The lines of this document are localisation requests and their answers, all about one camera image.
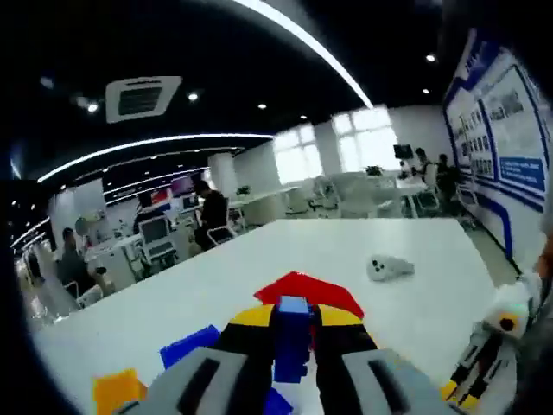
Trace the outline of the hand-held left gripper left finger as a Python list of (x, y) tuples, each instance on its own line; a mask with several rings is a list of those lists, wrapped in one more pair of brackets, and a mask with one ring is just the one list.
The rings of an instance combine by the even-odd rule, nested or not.
[(157, 376), (142, 401), (115, 414), (262, 414), (272, 384), (271, 305), (238, 313), (212, 346), (199, 346)]

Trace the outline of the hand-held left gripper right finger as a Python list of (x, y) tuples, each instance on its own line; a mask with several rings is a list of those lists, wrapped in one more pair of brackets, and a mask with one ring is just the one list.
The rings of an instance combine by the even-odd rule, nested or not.
[(379, 348), (362, 320), (317, 307), (316, 385), (326, 414), (454, 414), (430, 378), (395, 351)]

